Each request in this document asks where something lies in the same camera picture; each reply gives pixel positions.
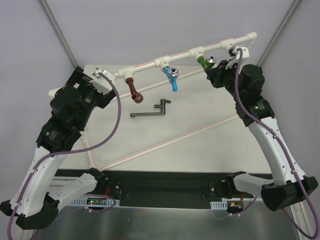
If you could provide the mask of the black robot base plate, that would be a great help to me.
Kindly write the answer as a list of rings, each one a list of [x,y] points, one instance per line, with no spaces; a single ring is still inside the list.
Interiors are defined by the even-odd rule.
[[[122,207],[209,209],[230,190],[226,173],[58,170],[57,177],[92,174],[91,194],[111,197]]]

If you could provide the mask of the green plastic water faucet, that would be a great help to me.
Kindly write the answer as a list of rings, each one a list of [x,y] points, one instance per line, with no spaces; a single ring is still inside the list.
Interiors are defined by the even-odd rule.
[[[197,62],[202,66],[203,70],[211,69],[216,65],[216,58],[213,55],[208,57],[199,56]]]

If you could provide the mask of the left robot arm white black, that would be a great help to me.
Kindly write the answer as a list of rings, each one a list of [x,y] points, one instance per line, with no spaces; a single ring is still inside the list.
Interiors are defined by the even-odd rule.
[[[116,76],[100,69],[92,76],[77,67],[51,102],[51,117],[36,140],[32,164],[16,195],[1,203],[9,222],[22,230],[42,230],[70,202],[84,194],[106,193],[107,177],[96,168],[86,170],[74,182],[49,192],[48,188],[66,157],[81,137],[94,108],[105,108],[118,99]]]

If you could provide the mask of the white PVC pipe frame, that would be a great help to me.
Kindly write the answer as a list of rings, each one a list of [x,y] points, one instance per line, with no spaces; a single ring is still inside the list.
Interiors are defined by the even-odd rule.
[[[69,155],[63,170],[222,172],[232,170],[232,155],[223,153],[227,140],[245,133],[233,100],[214,90],[198,64],[200,56],[222,54],[234,46],[251,47],[255,32],[181,53],[165,55],[136,66],[108,65],[116,76],[122,118],[114,138],[88,153]],[[177,68],[178,91],[163,72]],[[135,103],[126,84],[133,78],[143,101]]]

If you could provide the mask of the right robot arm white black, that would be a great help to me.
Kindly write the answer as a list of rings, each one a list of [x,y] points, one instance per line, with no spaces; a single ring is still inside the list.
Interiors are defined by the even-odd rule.
[[[308,177],[294,160],[280,133],[275,113],[262,96],[265,82],[261,67],[247,64],[235,80],[235,66],[227,69],[223,60],[215,68],[205,70],[215,88],[225,88],[236,103],[239,118],[257,140],[271,170],[272,179],[259,178],[244,171],[229,174],[225,183],[216,186],[217,194],[230,199],[242,192],[262,198],[272,211],[277,211],[305,200],[317,187],[315,177]]]

